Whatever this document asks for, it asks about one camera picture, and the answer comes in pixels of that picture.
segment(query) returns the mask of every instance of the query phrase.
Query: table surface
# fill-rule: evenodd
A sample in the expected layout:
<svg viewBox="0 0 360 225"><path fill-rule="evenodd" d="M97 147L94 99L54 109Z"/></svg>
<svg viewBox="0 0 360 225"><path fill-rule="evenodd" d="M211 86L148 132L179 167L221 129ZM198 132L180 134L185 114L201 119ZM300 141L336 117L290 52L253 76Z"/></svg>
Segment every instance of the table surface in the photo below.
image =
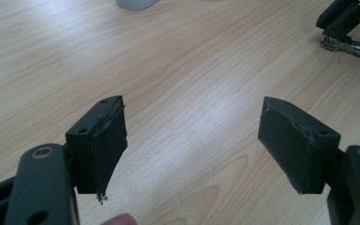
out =
<svg viewBox="0 0 360 225"><path fill-rule="evenodd" d="M320 46L331 1L0 1L0 181L20 156L102 98L126 102L128 148L109 200L78 196L82 224L329 224L257 130L263 97L291 101L360 145L360 59ZM352 32L360 38L360 26Z"/></svg>

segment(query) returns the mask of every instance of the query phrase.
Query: wood grain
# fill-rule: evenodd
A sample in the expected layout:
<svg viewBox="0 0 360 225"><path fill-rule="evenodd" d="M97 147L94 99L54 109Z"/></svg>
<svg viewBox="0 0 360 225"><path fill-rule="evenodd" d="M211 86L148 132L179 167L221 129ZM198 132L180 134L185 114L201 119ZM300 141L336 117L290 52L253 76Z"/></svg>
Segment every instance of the wood grain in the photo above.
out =
<svg viewBox="0 0 360 225"><path fill-rule="evenodd" d="M123 95L129 147L82 224L329 224L257 141L264 96L360 144L360 59L320 45L330 1L0 1L0 181L98 100ZM360 38L360 26L353 31Z"/></svg>

